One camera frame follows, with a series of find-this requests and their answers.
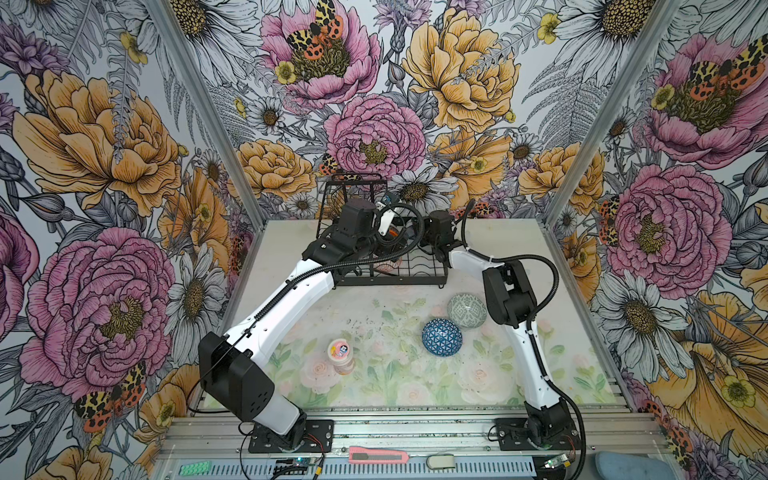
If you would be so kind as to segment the black wire dish rack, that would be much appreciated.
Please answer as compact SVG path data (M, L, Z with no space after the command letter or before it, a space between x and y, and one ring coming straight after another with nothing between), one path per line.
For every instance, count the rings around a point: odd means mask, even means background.
M379 174L331 174L323 188L316 245L329 264L362 260L334 275L338 286L437 286L448 280L436 252L440 227L402 206Z

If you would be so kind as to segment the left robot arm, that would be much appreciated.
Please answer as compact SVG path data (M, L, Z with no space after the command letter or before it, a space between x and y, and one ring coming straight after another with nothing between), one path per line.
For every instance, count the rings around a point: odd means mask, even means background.
M280 449L298 449L307 435L306 415L278 392L265 371L276 347L338 280L360 267L407 255L425 231L423 216L410 205L348 201L336 222L307 246L288 278L251 315L223 335L202 338L202 390L240 421L270 431Z

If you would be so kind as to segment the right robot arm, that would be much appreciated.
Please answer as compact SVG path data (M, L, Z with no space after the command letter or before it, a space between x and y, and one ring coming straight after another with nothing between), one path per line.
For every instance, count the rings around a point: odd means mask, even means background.
M553 446L581 425L579 417L571 415L577 410L574 402L552 380L535 325L538 314L559 288L557 267L549 258L534 253L492 257L469 247L466 222L456 225L446 211L431 212L424 224L426 244L437 259L483 283L488 314L510 338L522 374L527 439L536 448ZM526 261L538 262L551 273L550 290L541 300L536 298Z

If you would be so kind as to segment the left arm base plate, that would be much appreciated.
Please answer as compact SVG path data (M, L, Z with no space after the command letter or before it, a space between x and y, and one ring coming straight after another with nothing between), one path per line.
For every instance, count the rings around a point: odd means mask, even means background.
M329 453L332 449L335 422L333 420L304 420L286 435L255 424L250 434L248 452L251 454Z

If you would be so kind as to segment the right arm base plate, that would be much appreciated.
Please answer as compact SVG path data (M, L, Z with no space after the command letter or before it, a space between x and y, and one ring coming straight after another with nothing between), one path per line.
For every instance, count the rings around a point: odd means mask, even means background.
M564 450L575 452L581 448L581 438L574 426L549 439L535 442L528 428L528 420L523 418L496 418L486 433L491 443L496 443L501 451L545 451Z

